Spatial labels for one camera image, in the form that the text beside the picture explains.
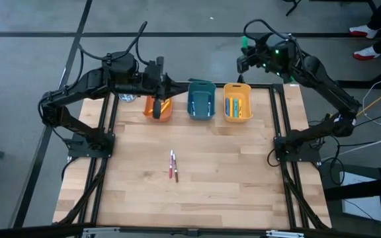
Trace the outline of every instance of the teal bin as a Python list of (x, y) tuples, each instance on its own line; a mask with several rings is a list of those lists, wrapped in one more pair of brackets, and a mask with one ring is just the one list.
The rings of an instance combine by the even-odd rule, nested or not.
[(193, 120), (209, 120), (216, 113), (216, 85), (193, 81), (188, 90), (188, 113)]

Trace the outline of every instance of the orange bin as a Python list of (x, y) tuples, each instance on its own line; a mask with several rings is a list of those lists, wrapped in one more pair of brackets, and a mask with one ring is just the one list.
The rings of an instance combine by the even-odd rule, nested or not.
[(170, 119), (171, 113), (173, 112), (173, 98), (167, 99), (164, 102), (161, 102), (161, 116), (159, 119), (152, 117), (154, 99), (151, 96), (146, 97), (144, 115), (154, 122), (166, 122)]
[[(228, 122), (246, 122), (252, 118), (251, 102), (249, 95), (251, 94), (251, 87), (245, 83), (228, 83), (224, 85), (224, 117)], [(226, 114), (226, 99), (230, 98), (242, 100), (242, 117), (235, 118)]]

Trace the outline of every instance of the white paper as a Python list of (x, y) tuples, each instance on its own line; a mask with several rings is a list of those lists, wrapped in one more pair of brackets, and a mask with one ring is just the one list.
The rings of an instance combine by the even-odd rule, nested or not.
[[(345, 173), (345, 180), (343, 181), (342, 186), (357, 184), (360, 182), (371, 182), (375, 180), (376, 179), (368, 178), (368, 177), (364, 177), (360, 175), (355, 175), (352, 173)], [(347, 201), (352, 202), (353, 204), (356, 204), (359, 208), (364, 210), (364, 212), (370, 215), (371, 218), (377, 221), (381, 221), (381, 203), (380, 203), (379, 196), (373, 196), (368, 198), (351, 198), (351, 199), (342, 200), (342, 210), (344, 213), (371, 219), (368, 215), (362, 212), (358, 207), (354, 206), (353, 204)]]

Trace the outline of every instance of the orange cable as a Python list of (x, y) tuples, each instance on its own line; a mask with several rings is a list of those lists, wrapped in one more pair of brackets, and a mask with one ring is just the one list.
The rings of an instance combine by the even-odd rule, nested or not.
[(374, 102), (370, 103), (370, 105), (368, 105), (366, 108), (364, 108), (364, 110), (358, 112), (357, 116), (361, 115), (363, 112), (365, 112), (367, 109), (369, 109), (374, 103), (378, 102), (380, 99), (381, 99), (381, 96), (378, 99), (376, 99)]

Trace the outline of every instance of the marker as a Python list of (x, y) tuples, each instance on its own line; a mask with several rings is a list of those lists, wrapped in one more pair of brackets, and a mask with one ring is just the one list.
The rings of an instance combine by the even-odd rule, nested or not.
[(208, 116), (210, 116), (211, 112), (211, 95), (208, 95)]
[(164, 110), (167, 109), (167, 107), (168, 107), (169, 105), (170, 105), (170, 101), (168, 100), (168, 101), (166, 101), (166, 102), (164, 103), (163, 108), (161, 109), (161, 113), (163, 113)]
[(229, 99), (225, 99), (224, 103), (225, 103), (225, 106), (226, 106), (226, 116), (230, 116), (230, 113), (229, 113), (229, 110), (230, 110)]
[(239, 99), (239, 118), (242, 118), (242, 99)]
[(173, 150), (170, 151), (170, 169), (169, 169), (169, 178), (173, 176)]
[(233, 117), (237, 118), (237, 114), (239, 113), (237, 99), (233, 99)]
[(229, 104), (230, 104), (230, 117), (233, 117), (233, 99), (229, 98)]
[(192, 115), (195, 116), (195, 101), (193, 101), (193, 95), (190, 96), (190, 101), (192, 103)]
[(176, 182), (179, 182), (179, 174), (177, 173), (176, 155), (173, 153), (173, 161), (175, 163), (175, 178)]

